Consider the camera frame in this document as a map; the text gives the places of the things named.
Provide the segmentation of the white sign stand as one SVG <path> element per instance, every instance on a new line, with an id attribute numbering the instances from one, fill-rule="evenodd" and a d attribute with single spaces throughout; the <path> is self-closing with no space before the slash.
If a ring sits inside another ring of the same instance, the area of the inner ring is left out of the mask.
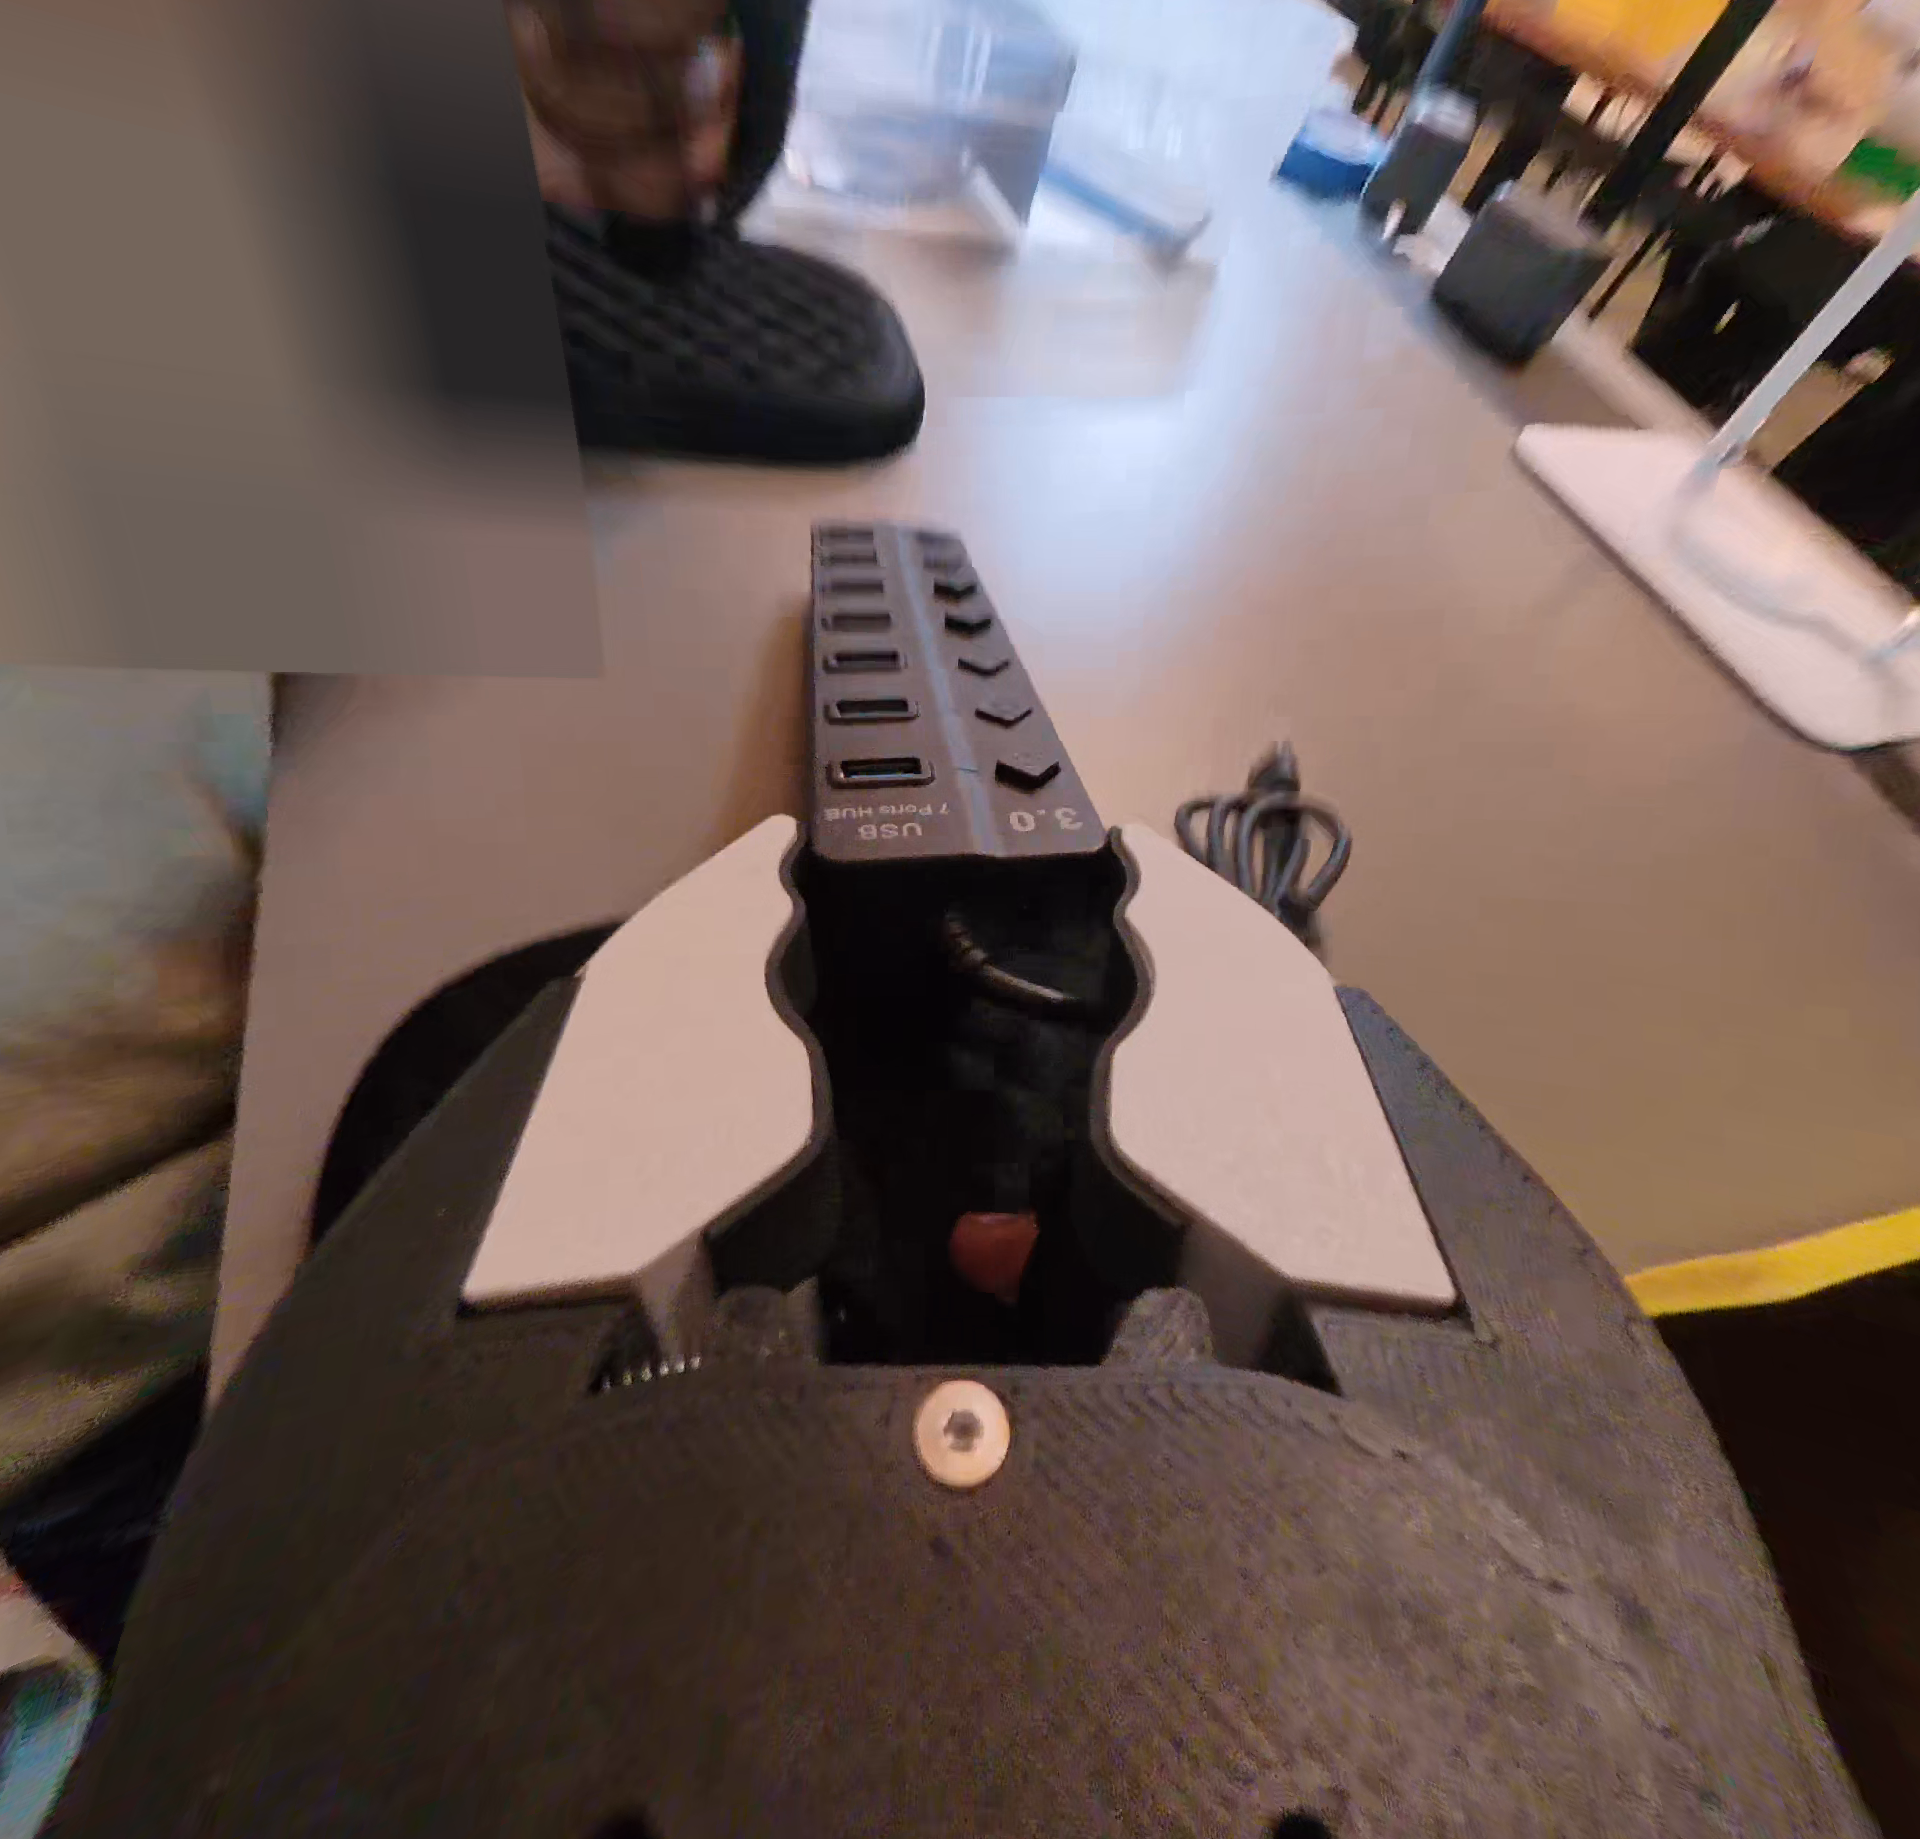
<path id="1" fill-rule="evenodd" d="M 1918 740 L 1916 603 L 1745 450 L 1916 256 L 1918 200 L 1708 439 L 1531 427 L 1515 456 L 1776 720 L 1835 753 Z"/>

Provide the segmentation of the black multi-port usb hub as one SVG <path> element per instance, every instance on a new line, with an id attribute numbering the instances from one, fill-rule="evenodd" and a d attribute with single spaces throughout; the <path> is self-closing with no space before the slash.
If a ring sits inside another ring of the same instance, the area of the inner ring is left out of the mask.
<path id="1" fill-rule="evenodd" d="M 1108 826 L 967 543 L 809 529 L 800 867 L 827 1004 L 1103 1035 L 1136 994 Z"/>

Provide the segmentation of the clear plastic storage box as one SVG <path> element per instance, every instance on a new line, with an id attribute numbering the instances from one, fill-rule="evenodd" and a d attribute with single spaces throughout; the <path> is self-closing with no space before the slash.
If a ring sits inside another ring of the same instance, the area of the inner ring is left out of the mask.
<path id="1" fill-rule="evenodd" d="M 756 220 L 1213 268 L 1355 35 L 1325 0 L 812 0 Z"/>

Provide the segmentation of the wooden workbench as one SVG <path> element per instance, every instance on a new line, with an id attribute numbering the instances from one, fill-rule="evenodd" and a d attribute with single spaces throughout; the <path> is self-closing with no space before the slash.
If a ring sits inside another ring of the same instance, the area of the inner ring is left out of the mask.
<path id="1" fill-rule="evenodd" d="M 1488 0 L 1482 29 L 1557 68 L 1574 72 L 1602 91 L 1646 111 L 1668 93 L 1668 80 L 1644 60 L 1616 55 L 1594 32 L 1560 16 L 1558 0 Z M 1694 110 L 1687 134 L 1742 167 L 1742 184 L 1767 194 L 1799 217 L 1814 220 L 1850 243 L 1879 243 L 1893 229 L 1898 205 L 1878 197 L 1864 182 L 1842 173 L 1852 149 L 1839 134 L 1793 105 L 1721 111 Z"/>

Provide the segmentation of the person's left hand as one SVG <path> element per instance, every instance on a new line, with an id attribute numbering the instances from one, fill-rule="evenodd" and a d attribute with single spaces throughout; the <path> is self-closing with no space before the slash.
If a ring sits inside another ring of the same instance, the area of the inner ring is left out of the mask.
<path id="1" fill-rule="evenodd" d="M 541 200 L 677 232 L 734 163 L 737 0 L 501 0 Z"/>

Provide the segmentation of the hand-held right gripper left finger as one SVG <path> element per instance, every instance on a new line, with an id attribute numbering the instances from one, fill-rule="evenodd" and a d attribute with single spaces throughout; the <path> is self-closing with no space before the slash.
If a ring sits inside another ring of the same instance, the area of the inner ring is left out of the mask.
<path id="1" fill-rule="evenodd" d="M 769 816 L 629 920 L 582 969 L 462 1306 L 634 1307 L 696 1368 L 721 1298 L 714 1228 L 827 1150 L 822 1046 L 780 997 L 804 922 L 804 827 Z"/>

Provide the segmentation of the black tripod pole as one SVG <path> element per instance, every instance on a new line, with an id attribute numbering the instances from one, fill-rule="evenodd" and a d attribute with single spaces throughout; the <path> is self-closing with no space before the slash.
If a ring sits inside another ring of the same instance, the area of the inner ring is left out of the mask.
<path id="1" fill-rule="evenodd" d="M 1581 220 L 1607 237 L 1646 192 L 1671 140 L 1687 128 L 1778 0 L 1727 0 L 1668 91 L 1653 103 L 1616 166 L 1587 200 Z"/>

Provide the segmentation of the blue tape roll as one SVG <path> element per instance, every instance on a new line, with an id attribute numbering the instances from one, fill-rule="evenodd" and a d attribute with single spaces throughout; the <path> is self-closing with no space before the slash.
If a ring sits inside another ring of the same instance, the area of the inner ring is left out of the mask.
<path id="1" fill-rule="evenodd" d="M 1386 153 L 1386 140 L 1346 108 L 1321 105 L 1289 145 L 1276 184 L 1325 201 L 1356 201 Z"/>

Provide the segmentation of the person's pale green shirt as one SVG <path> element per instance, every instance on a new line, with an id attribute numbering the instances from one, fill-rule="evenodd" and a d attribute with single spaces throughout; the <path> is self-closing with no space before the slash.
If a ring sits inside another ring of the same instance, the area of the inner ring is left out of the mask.
<path id="1" fill-rule="evenodd" d="M 3 672 L 3 1492 L 211 1352 L 270 676 Z"/>

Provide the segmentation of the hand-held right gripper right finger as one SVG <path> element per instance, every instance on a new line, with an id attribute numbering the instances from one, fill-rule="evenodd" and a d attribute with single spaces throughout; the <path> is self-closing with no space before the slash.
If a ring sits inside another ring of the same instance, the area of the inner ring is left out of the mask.
<path id="1" fill-rule="evenodd" d="M 1175 1285 L 1257 1371 L 1304 1306 L 1445 1320 L 1453 1269 L 1323 960 L 1161 832 L 1129 823 L 1116 932 L 1140 977 L 1098 1141 L 1176 1228 Z"/>

